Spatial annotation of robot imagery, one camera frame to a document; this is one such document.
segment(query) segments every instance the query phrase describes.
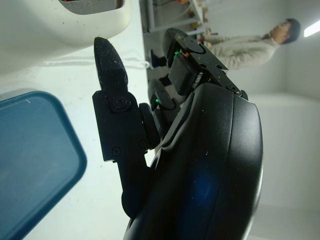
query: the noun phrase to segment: robotic hand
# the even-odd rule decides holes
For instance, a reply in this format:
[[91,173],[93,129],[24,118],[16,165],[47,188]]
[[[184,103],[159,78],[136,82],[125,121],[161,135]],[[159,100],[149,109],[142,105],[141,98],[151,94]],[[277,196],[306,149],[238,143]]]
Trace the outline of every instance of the robotic hand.
[[[182,108],[157,80],[149,83],[151,108],[138,106],[116,50],[94,40],[101,90],[92,98],[103,159],[118,164],[130,217],[123,239],[245,239],[263,172],[257,107],[184,32],[168,29],[163,49]],[[155,148],[148,167],[144,154]]]

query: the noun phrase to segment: black shoe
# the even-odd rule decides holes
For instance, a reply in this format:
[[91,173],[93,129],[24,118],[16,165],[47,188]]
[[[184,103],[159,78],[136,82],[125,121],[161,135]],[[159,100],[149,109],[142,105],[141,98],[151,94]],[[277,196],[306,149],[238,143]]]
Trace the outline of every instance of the black shoe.
[[159,58],[157,57],[157,55],[154,54],[154,51],[152,49],[149,50],[148,56],[149,56],[150,68],[154,69],[156,67],[159,67],[159,64],[158,64]]

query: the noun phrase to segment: white wall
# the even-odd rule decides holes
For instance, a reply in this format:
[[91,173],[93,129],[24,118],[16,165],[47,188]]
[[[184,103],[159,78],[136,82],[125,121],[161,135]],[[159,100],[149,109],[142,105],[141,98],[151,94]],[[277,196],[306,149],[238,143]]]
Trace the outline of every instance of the white wall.
[[320,210],[320,101],[252,95],[263,133],[264,205]]
[[[213,33],[222,36],[264,35],[287,18],[286,0],[215,0],[207,14]],[[266,64],[229,71],[229,78],[248,94],[285,90],[287,46]]]
[[318,240],[320,101],[289,93],[249,100],[261,118],[263,181],[248,240]]
[[287,86],[292,93],[320,99],[320,32],[304,38],[303,30],[320,20],[319,0],[290,0],[290,16],[302,25],[300,39],[289,46]]

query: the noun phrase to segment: white table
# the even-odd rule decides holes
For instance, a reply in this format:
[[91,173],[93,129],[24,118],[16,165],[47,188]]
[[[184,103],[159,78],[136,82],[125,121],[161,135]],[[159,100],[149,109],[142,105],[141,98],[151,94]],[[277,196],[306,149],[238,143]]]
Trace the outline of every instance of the white table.
[[198,5],[197,0],[189,0],[192,9],[194,10],[195,16],[192,18],[187,18],[184,20],[179,20],[179,21],[174,21],[169,24],[164,24],[161,26],[155,26],[155,13],[154,13],[154,0],[147,0],[147,5],[148,5],[148,20],[149,20],[149,32],[157,32],[157,31],[162,31],[166,30],[168,28],[175,28],[187,24],[192,24],[196,22],[203,23],[203,11],[202,7]]
[[[122,58],[145,59],[139,1],[132,1],[132,20],[110,39]],[[0,77],[0,100],[8,92],[49,92],[63,104],[87,156],[81,180],[25,237],[26,240],[121,240],[129,218],[121,205],[117,164],[103,162],[92,95],[100,89],[93,47],[8,76]],[[143,68],[127,68],[129,91],[148,102]],[[149,153],[148,162],[153,158]]]

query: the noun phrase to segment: screw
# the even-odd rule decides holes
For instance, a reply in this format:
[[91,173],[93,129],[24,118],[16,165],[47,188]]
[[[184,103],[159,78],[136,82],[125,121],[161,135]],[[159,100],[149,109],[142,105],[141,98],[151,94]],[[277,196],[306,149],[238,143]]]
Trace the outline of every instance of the screw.
[[119,147],[115,147],[112,149],[112,155],[113,156],[119,156],[121,154],[121,149]]
[[122,109],[127,105],[127,99],[124,96],[116,96],[113,99],[113,105],[117,109]]
[[146,140],[141,140],[139,142],[139,147],[142,148],[142,149],[146,149],[148,147],[148,143]]

